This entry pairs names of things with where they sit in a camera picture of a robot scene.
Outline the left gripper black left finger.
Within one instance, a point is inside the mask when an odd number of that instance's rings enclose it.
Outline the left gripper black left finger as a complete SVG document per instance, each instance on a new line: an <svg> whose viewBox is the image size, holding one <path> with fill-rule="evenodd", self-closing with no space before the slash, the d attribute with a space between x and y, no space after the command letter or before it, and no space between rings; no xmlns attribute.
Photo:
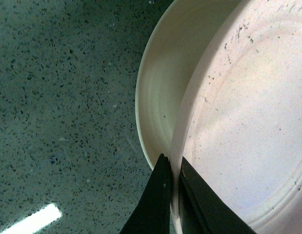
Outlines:
<svg viewBox="0 0 302 234"><path fill-rule="evenodd" d="M161 154L121 234L170 233L171 166Z"/></svg>

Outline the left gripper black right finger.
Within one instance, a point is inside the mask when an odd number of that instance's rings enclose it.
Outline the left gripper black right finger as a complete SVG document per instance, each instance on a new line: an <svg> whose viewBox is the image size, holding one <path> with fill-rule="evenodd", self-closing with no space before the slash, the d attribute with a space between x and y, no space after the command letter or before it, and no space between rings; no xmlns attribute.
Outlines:
<svg viewBox="0 0 302 234"><path fill-rule="evenodd" d="M254 234L183 158L179 208L184 234Z"/></svg>

